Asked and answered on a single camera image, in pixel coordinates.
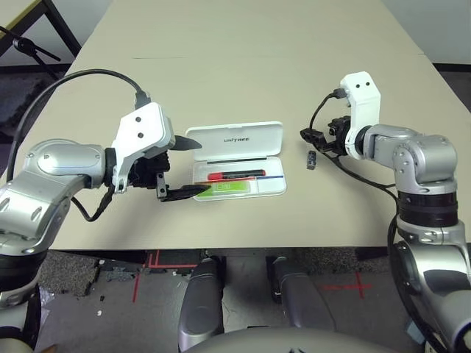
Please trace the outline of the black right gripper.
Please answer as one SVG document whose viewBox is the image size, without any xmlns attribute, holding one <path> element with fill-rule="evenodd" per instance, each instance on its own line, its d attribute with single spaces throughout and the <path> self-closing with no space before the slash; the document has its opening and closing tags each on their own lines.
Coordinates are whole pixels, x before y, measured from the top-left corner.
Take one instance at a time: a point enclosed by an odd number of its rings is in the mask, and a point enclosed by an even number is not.
<svg viewBox="0 0 471 353">
<path fill-rule="evenodd" d="M 331 153 L 335 156 L 344 156 L 347 152 L 345 147 L 345 141 L 347 139 L 347 133 L 350 131 L 350 120 L 349 115 L 342 116 L 340 118 L 334 118 L 327 126 L 329 127 L 329 135 L 334 137 L 334 140 L 327 143 L 325 135 L 312 128 L 304 128 L 300 131 L 300 137 L 313 146 L 319 146 L 317 149 L 321 153 Z"/>
</svg>

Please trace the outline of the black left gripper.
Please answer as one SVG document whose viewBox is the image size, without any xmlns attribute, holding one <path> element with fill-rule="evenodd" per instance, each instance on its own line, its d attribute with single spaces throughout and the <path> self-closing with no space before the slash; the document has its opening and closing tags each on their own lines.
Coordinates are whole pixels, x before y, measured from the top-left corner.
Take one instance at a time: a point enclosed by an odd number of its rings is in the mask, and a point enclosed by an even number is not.
<svg viewBox="0 0 471 353">
<path fill-rule="evenodd" d="M 190 138 L 175 135 L 172 151 L 189 151 L 201 149 L 202 145 Z M 156 188 L 157 199 L 161 202 L 174 202 L 189 199 L 210 189 L 210 185 L 183 185 L 170 189 L 166 184 L 164 173 L 170 170 L 169 156 L 166 152 L 152 158 L 141 157 L 130 169 L 130 184 L 134 188 Z"/>
</svg>

